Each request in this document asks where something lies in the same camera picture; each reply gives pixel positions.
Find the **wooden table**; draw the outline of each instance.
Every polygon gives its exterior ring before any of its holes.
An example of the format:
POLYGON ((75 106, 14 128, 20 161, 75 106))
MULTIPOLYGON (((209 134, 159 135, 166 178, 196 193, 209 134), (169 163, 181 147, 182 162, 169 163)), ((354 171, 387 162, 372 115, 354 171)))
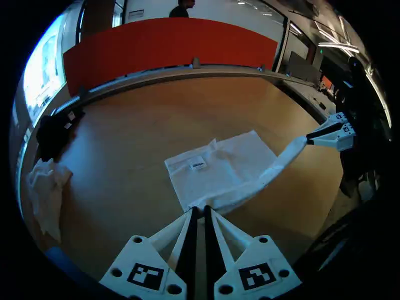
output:
MULTIPOLYGON (((60 160, 73 172, 61 209, 61 247, 97 280, 132 235, 149 237, 183 213, 165 159, 253 129, 278 155, 318 126, 271 83, 250 77, 159 83, 84 111, 60 160)), ((323 225, 341 177, 338 152, 307 146, 266 189, 226 217, 251 235, 270 235, 293 262, 323 225)), ((199 225, 198 282, 205 279, 203 236, 199 225)))

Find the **white towel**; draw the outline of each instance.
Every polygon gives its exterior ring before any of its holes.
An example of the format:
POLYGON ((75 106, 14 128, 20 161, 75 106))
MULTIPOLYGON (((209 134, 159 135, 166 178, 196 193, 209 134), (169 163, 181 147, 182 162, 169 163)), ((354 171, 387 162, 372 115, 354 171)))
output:
POLYGON ((168 158, 172 185, 184 212, 210 205, 225 214, 262 190, 306 146, 294 139, 277 157, 253 130, 168 158))
POLYGON ((29 198, 32 202, 33 215, 40 225, 41 232, 48 232, 61 243, 59 228, 63 186, 72 172, 53 159, 36 163, 27 176, 29 198))

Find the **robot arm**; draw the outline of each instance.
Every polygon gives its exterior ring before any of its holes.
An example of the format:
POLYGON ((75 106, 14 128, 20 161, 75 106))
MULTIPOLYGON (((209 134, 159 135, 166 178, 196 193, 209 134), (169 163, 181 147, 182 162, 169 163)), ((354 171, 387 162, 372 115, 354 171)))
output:
POLYGON ((308 145, 326 146, 341 152, 353 147, 356 133, 343 112, 330 115, 313 132, 307 134, 308 145))

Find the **white cloth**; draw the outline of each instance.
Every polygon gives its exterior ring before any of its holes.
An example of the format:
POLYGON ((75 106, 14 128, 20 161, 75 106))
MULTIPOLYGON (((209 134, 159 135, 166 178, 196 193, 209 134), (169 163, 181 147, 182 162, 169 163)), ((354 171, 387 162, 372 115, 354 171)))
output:
POLYGON ((32 202, 33 215, 40 225, 41 232, 48 232, 61 243, 59 228, 63 186, 72 172, 53 159, 36 163, 27 175, 29 198, 32 202))
POLYGON ((253 130, 165 160, 184 212, 210 205, 225 214, 274 180, 304 149, 295 138, 277 157, 253 130))

